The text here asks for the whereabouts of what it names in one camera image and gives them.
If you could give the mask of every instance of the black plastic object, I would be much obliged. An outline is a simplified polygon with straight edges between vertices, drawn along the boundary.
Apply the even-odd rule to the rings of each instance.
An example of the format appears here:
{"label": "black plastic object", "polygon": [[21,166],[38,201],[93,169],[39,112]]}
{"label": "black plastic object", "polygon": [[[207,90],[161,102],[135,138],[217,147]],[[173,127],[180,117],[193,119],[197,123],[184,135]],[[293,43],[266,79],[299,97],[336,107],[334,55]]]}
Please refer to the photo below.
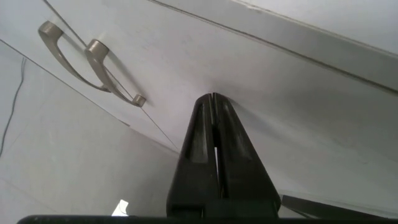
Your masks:
{"label": "black plastic object", "polygon": [[279,195],[227,97],[200,97],[169,191],[167,216],[276,218],[279,207]]}

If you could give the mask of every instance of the wire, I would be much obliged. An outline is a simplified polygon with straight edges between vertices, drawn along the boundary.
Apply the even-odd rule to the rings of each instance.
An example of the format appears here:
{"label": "wire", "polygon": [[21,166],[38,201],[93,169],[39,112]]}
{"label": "wire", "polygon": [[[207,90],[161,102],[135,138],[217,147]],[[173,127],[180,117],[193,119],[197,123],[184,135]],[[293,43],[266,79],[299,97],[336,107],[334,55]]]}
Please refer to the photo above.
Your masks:
{"label": "wire", "polygon": [[25,74],[24,74],[24,72],[25,72],[25,63],[26,63],[26,58],[24,57],[22,59],[22,62],[21,62],[21,82],[19,83],[18,89],[15,92],[14,99],[12,101],[11,114],[10,114],[10,117],[8,119],[6,128],[4,128],[4,133],[2,134],[1,148],[0,148],[0,157],[1,157],[1,154],[2,154],[2,150],[4,148],[4,142],[6,140],[6,134],[7,134],[7,131],[8,131],[8,126],[10,125],[12,116],[14,115],[14,109],[15,109],[15,103],[17,101],[17,96],[18,96],[19,90],[21,89],[22,83],[24,82],[24,79],[25,79]]}

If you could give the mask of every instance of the cabinet handle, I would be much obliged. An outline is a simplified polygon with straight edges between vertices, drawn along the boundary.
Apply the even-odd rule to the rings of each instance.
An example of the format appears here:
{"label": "cabinet handle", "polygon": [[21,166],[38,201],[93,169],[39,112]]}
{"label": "cabinet handle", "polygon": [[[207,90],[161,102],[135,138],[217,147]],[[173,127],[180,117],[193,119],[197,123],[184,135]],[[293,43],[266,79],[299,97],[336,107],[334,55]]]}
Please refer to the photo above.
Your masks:
{"label": "cabinet handle", "polygon": [[100,41],[93,39],[87,46],[85,50],[85,54],[87,56],[88,63],[93,68],[94,72],[97,74],[97,77],[108,87],[111,93],[115,94],[120,99],[138,107],[142,107],[146,101],[146,99],[137,94],[133,100],[126,98],[114,85],[112,79],[109,77],[105,67],[104,67],[104,59],[108,54],[109,49]]}
{"label": "cabinet handle", "polygon": [[89,81],[87,81],[85,78],[83,78],[68,62],[68,60],[65,58],[65,56],[62,54],[60,48],[58,47],[58,40],[62,36],[63,31],[57,27],[57,25],[53,24],[50,21],[44,22],[39,30],[39,35],[42,38],[44,44],[47,46],[47,48],[50,50],[51,54],[57,59],[57,61],[68,71],[70,72],[74,77],[82,81],[83,83],[86,83],[87,85],[96,88],[97,90],[109,92],[109,90],[103,85],[103,86],[96,86]]}

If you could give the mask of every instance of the metal handle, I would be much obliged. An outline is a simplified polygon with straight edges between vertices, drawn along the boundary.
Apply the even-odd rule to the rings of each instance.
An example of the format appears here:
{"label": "metal handle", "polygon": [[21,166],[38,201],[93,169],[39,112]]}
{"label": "metal handle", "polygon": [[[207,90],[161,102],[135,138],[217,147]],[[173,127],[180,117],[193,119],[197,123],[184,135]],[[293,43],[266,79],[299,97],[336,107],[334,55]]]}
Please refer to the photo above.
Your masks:
{"label": "metal handle", "polygon": [[105,67],[104,67],[104,59],[108,54],[109,49],[100,41],[93,39],[87,46],[85,50],[85,54],[87,56],[88,63],[93,68],[94,72],[97,74],[97,77],[108,87],[111,93],[115,94],[120,99],[138,107],[142,107],[146,101],[146,99],[137,94],[133,100],[126,98],[114,85],[112,79],[109,77]]}
{"label": "metal handle", "polygon": [[74,77],[79,79],[80,81],[86,83],[87,85],[96,88],[97,90],[101,91],[106,91],[109,92],[109,90],[103,85],[103,86],[96,86],[89,81],[87,81],[85,78],[83,78],[68,62],[68,60],[65,58],[65,56],[62,54],[60,48],[57,45],[57,42],[59,38],[62,36],[63,31],[57,27],[57,25],[53,24],[50,21],[44,22],[39,30],[39,35],[42,38],[44,44],[47,46],[47,48],[50,50],[51,54],[58,60],[58,62],[66,69],[68,72],[70,72]]}

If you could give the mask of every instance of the white cabinet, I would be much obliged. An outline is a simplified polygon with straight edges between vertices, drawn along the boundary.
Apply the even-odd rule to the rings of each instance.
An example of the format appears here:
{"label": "white cabinet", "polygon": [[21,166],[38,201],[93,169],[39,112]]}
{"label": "white cabinet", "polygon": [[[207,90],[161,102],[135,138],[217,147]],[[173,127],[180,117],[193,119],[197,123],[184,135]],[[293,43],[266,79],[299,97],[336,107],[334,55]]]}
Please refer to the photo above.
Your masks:
{"label": "white cabinet", "polygon": [[120,81],[140,86],[143,110],[179,149],[195,100],[218,92],[281,192],[398,213],[391,91],[156,1],[49,3],[86,44],[110,49],[125,70]]}
{"label": "white cabinet", "polygon": [[396,1],[151,1],[398,92]]}
{"label": "white cabinet", "polygon": [[[46,21],[54,23],[63,31],[57,44],[70,65],[89,82],[98,86],[102,85],[83,53],[85,46],[43,1],[10,0],[1,1],[0,4],[0,39],[3,42],[55,75],[117,119],[130,125],[132,129],[167,147],[174,147],[141,108],[125,103],[111,93],[97,90],[83,83],[61,66],[38,34],[39,27]],[[122,72],[113,70],[115,77],[121,74]]]}

